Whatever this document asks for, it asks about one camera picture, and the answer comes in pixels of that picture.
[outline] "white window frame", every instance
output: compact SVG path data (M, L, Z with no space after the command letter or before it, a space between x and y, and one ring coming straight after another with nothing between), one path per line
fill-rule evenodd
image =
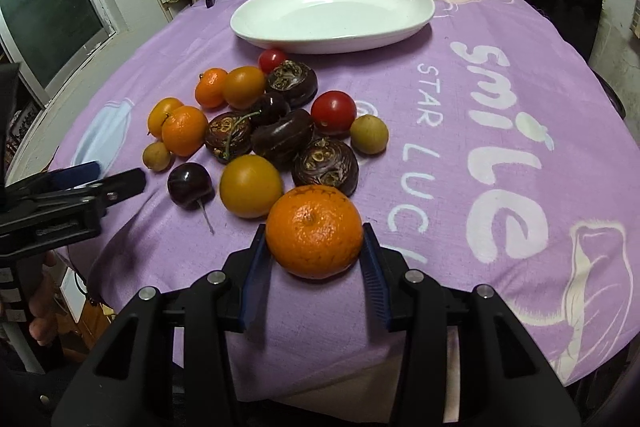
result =
M103 0L89 1L98 15L102 28L62 66L47 87L42 87L28 63L24 60L20 49L9 31L4 15L2 14L2 9L0 9L0 45L4 48L4 52L9 57L9 60L20 63L20 76L24 85L43 108L47 107L56 93L62 89L66 81L89 59L93 52L115 33L113 23L111 22Z

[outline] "orange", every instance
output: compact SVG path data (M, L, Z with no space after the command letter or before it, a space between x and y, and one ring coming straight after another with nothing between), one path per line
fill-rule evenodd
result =
M325 185L290 190L267 218L271 254L284 269L306 279L325 279L350 267L363 236L354 204L340 190Z
M146 126L149 128L149 133L154 137L159 138L162 136L162 124L169 118L169 114L172 110L184 105L177 98L163 98L160 102L156 103L149 113L149 118L146 120Z
M207 117L196 107L183 105L174 109L162 126L162 141L169 152L191 156L204 144Z
M206 109L214 109L225 103L222 89L228 73L220 68L211 68L200 75L196 86L196 101Z
M283 193L282 179L269 161L247 154L225 167L218 191L229 212L252 219L269 213Z
M225 79L223 95L234 109L248 109L262 93L267 79L262 70L253 66L243 66L230 71Z

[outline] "plate rim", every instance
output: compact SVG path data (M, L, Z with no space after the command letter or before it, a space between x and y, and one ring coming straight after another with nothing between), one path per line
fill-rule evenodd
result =
M350 39L362 39L362 38L372 38L372 37L377 37L377 36L388 36L394 33L398 33L398 32L405 32L405 31L409 31L409 30L414 30L416 28L420 28L422 26L426 26L431 19L433 19L434 15L435 15L435 11L436 11L436 3L434 0L429 0L431 3L431 10L430 10L430 14L427 17L424 17L423 19L420 20L420 22L415 23L411 26L405 26L403 28L398 28L396 30L392 30L392 31L388 31L388 32L382 32L382 33L366 33L366 34L358 34L358 35L345 35L345 36L340 36L340 37L328 37L328 38L308 38L308 39L297 39L297 40L293 40L293 39L266 39L266 38L262 38L262 37L257 37L257 36L253 36L253 35L248 35L244 32L239 31L238 29L236 29L234 27L234 19L236 18L237 13L247 4L252 3L255 0L246 0L244 1L238 8L236 8L236 10L233 12L233 14L231 15L231 19L229 21L229 25L231 27L231 30L233 33L235 33L238 37L240 37L241 39L244 40L257 40L257 41L269 41L269 42L289 42L292 44L303 44L303 43L310 43L310 42L337 42L337 41L342 41L342 40L350 40Z

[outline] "tablecloth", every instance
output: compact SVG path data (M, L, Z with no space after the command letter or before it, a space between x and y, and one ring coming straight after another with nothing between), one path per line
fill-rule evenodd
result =
M207 68L256 64L236 38L246 0L198 3L151 38L93 97L52 167L99 160L105 173L142 166L146 118L166 96L196 105ZM417 35L386 48L299 57L319 94L350 93L390 130L383 155L360 159L353 203L380 243L442 285L493 285L570 383L640 329L640 153L597 79L551 22L523 0L436 0ZM217 112L208 112L212 118ZM191 161L214 183L223 166ZM202 214L175 206L167 174L110 209L103 234L68 248L115 310L142 286L190 285L249 245L256 221L215 198ZM292 187L285 176L286 187ZM306 389L400 352L367 308L360 266L307 283L274 266L268 299L245 335L228 335L239 399ZM177 339L177 360L182 356Z

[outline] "window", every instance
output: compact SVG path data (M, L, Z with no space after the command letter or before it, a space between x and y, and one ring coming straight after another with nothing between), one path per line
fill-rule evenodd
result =
M107 38L91 0L0 0L0 39L42 105Z

